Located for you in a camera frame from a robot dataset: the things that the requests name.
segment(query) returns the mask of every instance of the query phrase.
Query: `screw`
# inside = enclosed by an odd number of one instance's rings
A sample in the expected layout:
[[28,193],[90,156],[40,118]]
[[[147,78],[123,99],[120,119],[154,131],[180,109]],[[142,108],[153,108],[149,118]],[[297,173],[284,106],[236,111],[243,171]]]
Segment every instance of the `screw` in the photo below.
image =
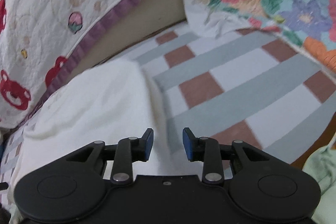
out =
[[129,179],[129,175],[127,175],[126,173],[116,173],[113,175],[113,179],[115,181],[126,181]]
[[207,181],[219,181],[222,179],[222,176],[218,173],[208,173],[205,175]]

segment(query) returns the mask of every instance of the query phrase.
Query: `purple ruffled edge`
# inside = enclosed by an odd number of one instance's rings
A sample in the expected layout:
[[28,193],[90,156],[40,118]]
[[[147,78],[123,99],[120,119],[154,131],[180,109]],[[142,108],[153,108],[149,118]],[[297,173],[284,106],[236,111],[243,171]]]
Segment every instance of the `purple ruffled edge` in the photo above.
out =
[[115,25],[121,18],[123,18],[132,8],[136,7],[141,0],[121,0],[110,11],[108,11],[82,38],[82,40],[75,47],[67,62],[60,69],[57,76],[48,86],[46,92],[42,95],[34,109],[19,123],[15,128],[21,127],[27,122],[46,102],[46,100],[59,88],[63,86],[68,79],[71,72],[78,66],[79,62],[85,57],[90,49],[98,42],[98,40]]

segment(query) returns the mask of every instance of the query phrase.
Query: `white quilt with red bears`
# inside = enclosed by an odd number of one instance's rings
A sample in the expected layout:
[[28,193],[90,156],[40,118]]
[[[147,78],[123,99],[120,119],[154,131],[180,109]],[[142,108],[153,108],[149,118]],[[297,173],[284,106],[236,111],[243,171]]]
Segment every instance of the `white quilt with red bears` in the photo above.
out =
[[0,0],[0,128],[35,107],[85,33],[120,0]]

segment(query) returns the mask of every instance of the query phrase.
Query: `light green fabric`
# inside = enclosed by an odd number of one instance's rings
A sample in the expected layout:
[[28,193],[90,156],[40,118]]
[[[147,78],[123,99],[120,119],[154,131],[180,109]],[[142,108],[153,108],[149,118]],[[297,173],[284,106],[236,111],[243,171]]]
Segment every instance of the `light green fabric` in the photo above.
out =
[[316,150],[303,167],[321,188],[321,201],[312,217],[317,224],[336,223],[336,150],[332,149],[335,141],[336,134],[329,145]]

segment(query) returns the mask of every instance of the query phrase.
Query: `flower center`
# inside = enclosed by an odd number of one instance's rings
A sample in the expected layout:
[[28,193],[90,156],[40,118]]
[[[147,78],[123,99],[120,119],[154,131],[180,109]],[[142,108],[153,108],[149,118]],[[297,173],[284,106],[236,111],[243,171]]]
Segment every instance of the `flower center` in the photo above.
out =
[[302,14],[299,16],[299,20],[301,20],[302,22],[309,24],[311,23],[311,21],[313,20],[313,16],[311,16],[310,14]]

